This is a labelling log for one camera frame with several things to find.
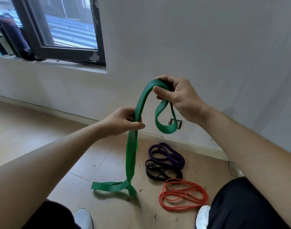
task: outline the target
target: electrical outlet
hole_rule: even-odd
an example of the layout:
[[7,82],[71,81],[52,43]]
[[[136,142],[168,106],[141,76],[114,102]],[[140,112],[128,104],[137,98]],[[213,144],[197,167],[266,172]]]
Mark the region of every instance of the electrical outlet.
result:
[[[171,118],[169,121],[169,125],[171,125],[173,123],[173,121],[174,121],[174,119]],[[176,121],[177,121],[177,129],[181,129],[183,121],[180,121],[180,120],[176,120]]]

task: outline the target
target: window sill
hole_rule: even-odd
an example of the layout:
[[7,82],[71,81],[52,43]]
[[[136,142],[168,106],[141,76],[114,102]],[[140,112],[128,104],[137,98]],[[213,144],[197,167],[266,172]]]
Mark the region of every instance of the window sill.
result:
[[75,62],[55,60],[55,59],[47,59],[47,60],[44,60],[44,61],[27,61],[25,59],[22,59],[22,58],[19,58],[19,57],[16,57],[16,56],[0,56],[0,58],[21,60],[21,61],[24,61],[24,62],[46,64],[46,65],[51,65],[51,66],[59,66],[59,67],[65,67],[65,68],[70,68],[70,69],[76,69],[76,70],[90,71],[90,72],[95,72],[95,73],[104,73],[104,74],[107,73],[106,72],[106,67],[79,64],[79,63],[75,63]]

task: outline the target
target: green resistance band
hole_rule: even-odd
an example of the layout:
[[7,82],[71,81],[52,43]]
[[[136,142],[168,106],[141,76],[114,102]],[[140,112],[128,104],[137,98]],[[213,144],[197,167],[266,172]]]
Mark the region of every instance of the green resistance band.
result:
[[[159,86],[164,89],[167,89],[170,91],[170,88],[166,83],[164,83],[161,80],[154,79],[151,80],[147,86],[144,88],[139,101],[137,103],[136,109],[135,109],[135,114],[134,114],[134,122],[139,121],[141,117],[141,113],[144,107],[144,104],[146,102],[146,99],[149,95],[149,93],[152,91],[154,86]],[[174,133],[177,130],[177,121],[176,121],[176,116],[173,110],[173,105],[170,102],[171,106],[171,111],[172,115],[174,117],[174,122],[171,125],[163,125],[161,124],[157,117],[159,114],[166,108],[168,105],[169,101],[168,100],[163,100],[158,107],[155,110],[155,124],[156,127],[165,134],[171,134]],[[126,164],[125,164],[125,170],[126,170],[126,176],[127,179],[124,182],[93,182],[91,185],[91,189],[93,190],[102,190],[102,191],[107,191],[107,192],[118,192],[123,189],[127,189],[128,193],[130,196],[134,197],[137,196],[137,192],[134,189],[134,187],[131,185],[131,180],[134,176],[135,172],[135,164],[136,164],[136,151],[137,151],[137,135],[138,131],[137,130],[130,130],[128,133],[128,142],[127,142],[127,149],[126,149]]]

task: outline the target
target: resistance band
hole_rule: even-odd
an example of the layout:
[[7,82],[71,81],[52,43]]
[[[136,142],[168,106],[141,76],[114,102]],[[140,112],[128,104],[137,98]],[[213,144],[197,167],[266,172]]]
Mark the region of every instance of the resistance band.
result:
[[[184,188],[184,189],[178,189],[178,190],[173,190],[173,189],[168,189],[168,186],[173,186],[174,184],[185,184],[189,185],[190,187]],[[203,198],[197,198],[190,193],[193,191],[199,191],[202,193]],[[170,199],[168,196],[177,196],[175,199]],[[186,205],[186,206],[167,206],[163,203],[164,200],[167,200],[169,202],[175,202],[181,199],[188,200],[190,202],[193,202],[194,205]],[[165,182],[163,186],[163,191],[160,193],[158,196],[158,201],[160,205],[168,211],[184,211],[184,210],[189,210],[193,208],[197,208],[200,206],[203,206],[206,204],[208,200],[208,194],[205,191],[204,188],[202,188],[200,185],[193,183],[193,182],[188,182],[185,180],[180,180],[177,178],[172,178],[169,179]]]
[[[168,175],[165,174],[165,172],[167,170],[172,170],[174,173],[176,173],[177,179],[183,178],[183,173],[178,168],[157,164],[152,159],[149,159],[145,162],[145,172],[146,172],[146,175],[148,176],[148,178],[150,178],[150,179],[157,180],[157,181],[164,181],[164,182],[167,180],[172,180],[171,177],[169,177]],[[155,172],[159,173],[159,175],[154,176],[154,175],[150,174],[149,171],[155,171]]]
[[[146,99],[149,95],[149,93],[152,91],[153,87],[159,86],[162,87],[168,91],[174,91],[174,89],[169,88],[169,86],[163,82],[162,80],[154,79],[151,80],[147,86],[144,88],[139,101],[137,103],[135,113],[134,113],[134,119],[133,121],[139,121],[141,117],[141,113],[144,107],[144,104],[146,102]],[[161,124],[157,117],[159,114],[166,108],[169,101],[163,100],[160,102],[158,107],[155,110],[155,124],[156,127],[165,134],[171,134],[174,133],[177,129],[177,121],[176,116],[173,110],[173,105],[170,102],[172,115],[174,117],[174,122],[171,125],[163,125]],[[130,130],[128,133],[128,142],[127,142],[127,149],[126,149],[126,161],[125,161],[125,172],[127,179],[124,182],[93,182],[91,185],[91,189],[93,190],[102,190],[107,192],[117,192],[123,189],[127,189],[130,196],[136,196],[137,192],[134,189],[134,187],[131,185],[131,180],[134,176],[135,171],[135,164],[136,164],[136,151],[137,151],[137,130]]]
[[[153,154],[162,154],[166,156],[166,158],[155,158],[153,157]],[[159,165],[164,165],[164,166],[169,166],[169,167],[174,167],[174,168],[179,168],[182,169],[184,168],[185,165],[185,159],[181,154],[176,152],[174,149],[172,149],[169,145],[166,143],[159,143],[158,145],[152,145],[149,148],[149,156],[151,160],[154,160],[157,164]]]

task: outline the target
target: hand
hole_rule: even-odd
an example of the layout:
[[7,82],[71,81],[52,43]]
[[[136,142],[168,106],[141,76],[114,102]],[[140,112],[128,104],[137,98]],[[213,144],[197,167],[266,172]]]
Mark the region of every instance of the hand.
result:
[[153,91],[157,95],[157,99],[169,100],[180,114],[190,122],[199,125],[205,120],[210,107],[197,95],[189,80],[170,75],[159,76],[157,79],[169,82],[175,89],[174,92],[170,92],[155,86]]
[[104,120],[98,122],[101,126],[102,136],[119,135],[128,130],[140,130],[145,125],[140,122],[132,122],[135,108],[118,108]]

